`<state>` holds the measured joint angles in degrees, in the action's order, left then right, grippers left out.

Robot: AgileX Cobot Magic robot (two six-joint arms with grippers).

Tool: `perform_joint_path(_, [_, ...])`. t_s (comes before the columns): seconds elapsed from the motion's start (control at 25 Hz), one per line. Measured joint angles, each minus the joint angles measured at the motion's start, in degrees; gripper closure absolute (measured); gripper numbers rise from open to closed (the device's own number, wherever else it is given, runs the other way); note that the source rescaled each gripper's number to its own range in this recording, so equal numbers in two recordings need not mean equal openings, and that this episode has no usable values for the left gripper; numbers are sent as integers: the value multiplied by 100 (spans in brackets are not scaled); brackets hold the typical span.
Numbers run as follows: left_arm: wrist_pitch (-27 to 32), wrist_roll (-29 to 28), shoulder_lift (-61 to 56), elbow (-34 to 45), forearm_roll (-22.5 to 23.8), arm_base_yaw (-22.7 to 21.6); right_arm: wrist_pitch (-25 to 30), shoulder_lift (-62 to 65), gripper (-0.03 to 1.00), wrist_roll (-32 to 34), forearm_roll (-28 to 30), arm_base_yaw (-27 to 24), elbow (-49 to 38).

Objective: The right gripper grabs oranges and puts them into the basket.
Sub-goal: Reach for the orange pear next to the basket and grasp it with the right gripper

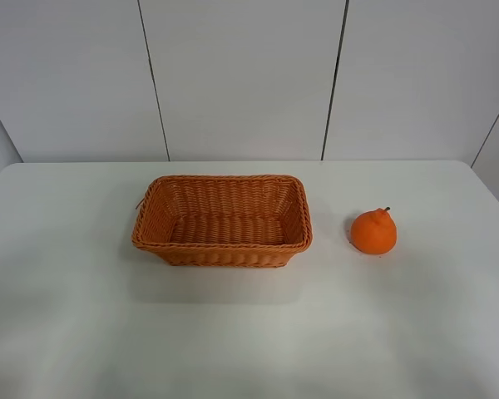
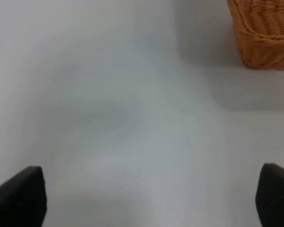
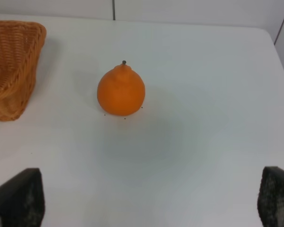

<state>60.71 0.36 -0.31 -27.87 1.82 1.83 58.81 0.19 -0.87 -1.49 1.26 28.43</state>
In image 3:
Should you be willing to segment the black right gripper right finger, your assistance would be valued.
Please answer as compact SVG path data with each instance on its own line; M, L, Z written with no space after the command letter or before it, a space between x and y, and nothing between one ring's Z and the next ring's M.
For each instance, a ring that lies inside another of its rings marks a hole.
M264 167L257 210L262 226L284 227L284 170L281 168Z

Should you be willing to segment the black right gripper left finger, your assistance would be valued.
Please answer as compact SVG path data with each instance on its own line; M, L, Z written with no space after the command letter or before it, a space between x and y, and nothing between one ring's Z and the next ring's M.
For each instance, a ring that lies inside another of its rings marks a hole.
M0 227L40 227L44 214L40 169L27 168L0 186Z

